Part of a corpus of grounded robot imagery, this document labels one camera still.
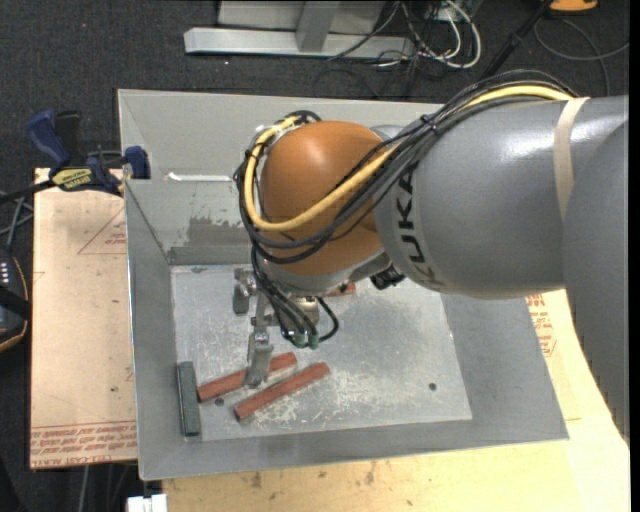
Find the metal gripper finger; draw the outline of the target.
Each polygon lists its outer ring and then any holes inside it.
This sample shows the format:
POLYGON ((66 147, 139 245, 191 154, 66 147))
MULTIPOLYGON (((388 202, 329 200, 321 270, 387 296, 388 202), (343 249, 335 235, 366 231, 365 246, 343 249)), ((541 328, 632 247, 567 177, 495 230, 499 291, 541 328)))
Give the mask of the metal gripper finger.
POLYGON ((266 331, 256 331, 250 335, 244 377, 244 384, 247 387, 257 388, 266 380, 273 349, 266 331))
POLYGON ((255 275, 248 269, 234 270, 234 292, 232 308, 236 315, 244 315, 249 311, 250 299, 257 293, 255 275))

